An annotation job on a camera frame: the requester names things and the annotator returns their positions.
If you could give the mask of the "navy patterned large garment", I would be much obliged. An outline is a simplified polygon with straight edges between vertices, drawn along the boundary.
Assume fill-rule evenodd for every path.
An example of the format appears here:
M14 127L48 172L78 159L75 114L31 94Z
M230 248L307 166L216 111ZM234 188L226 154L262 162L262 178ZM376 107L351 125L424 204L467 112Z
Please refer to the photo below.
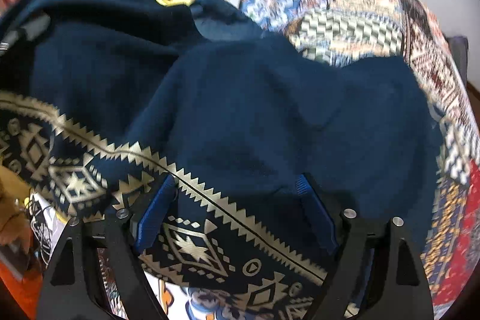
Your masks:
M222 0L19 0L1 160L67 219L40 316L433 314L421 253L443 136L400 57L304 58Z

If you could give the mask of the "dark purple pillow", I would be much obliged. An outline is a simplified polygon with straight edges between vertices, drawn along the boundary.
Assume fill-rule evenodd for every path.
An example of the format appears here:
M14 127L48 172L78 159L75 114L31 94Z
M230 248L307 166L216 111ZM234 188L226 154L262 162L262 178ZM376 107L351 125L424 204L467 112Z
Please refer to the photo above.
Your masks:
M463 83L466 85L468 72L469 40L465 36L454 36L448 37L447 42L451 55L456 64L456 68L459 71Z

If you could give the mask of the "colourful patchwork bedspread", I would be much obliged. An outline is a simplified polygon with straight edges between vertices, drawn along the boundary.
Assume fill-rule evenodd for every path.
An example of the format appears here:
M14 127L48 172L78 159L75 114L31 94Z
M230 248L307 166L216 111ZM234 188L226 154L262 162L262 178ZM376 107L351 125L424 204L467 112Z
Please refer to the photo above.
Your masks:
M402 218L444 319L479 263L479 130L437 19L419 0L224 1L270 35L212 41L190 6L160 8L168 54L128 133L145 182L178 191L140 257L167 315L301 319L328 267L295 188L310 174Z

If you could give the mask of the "blue denim garment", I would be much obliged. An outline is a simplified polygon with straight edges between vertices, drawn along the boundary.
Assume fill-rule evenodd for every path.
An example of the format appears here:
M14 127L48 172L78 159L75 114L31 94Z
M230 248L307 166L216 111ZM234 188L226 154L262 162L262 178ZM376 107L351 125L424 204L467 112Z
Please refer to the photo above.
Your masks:
M196 28L208 40L253 40L270 35L224 0L194 0L190 11Z

